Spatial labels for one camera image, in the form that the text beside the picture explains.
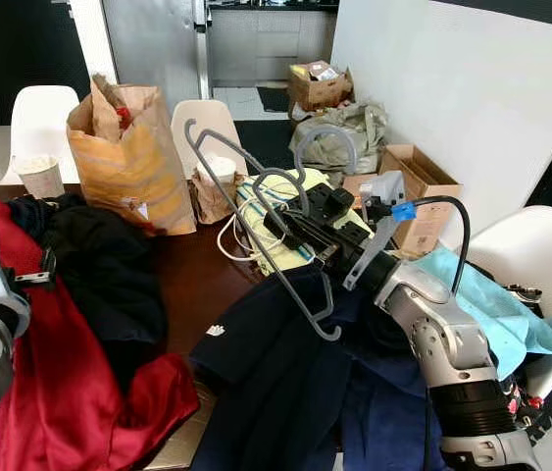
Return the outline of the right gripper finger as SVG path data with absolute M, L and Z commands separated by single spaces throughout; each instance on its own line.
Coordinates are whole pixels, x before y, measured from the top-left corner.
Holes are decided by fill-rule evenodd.
M 276 238 L 284 236 L 313 238 L 315 234 L 313 210 L 315 206 L 312 203 L 301 201 L 279 203 L 263 216 L 261 225 Z
M 331 225 L 274 224 L 273 234 L 278 238 L 283 237 L 285 246 L 293 250 L 304 250 L 328 266 L 343 263 L 341 234 Z

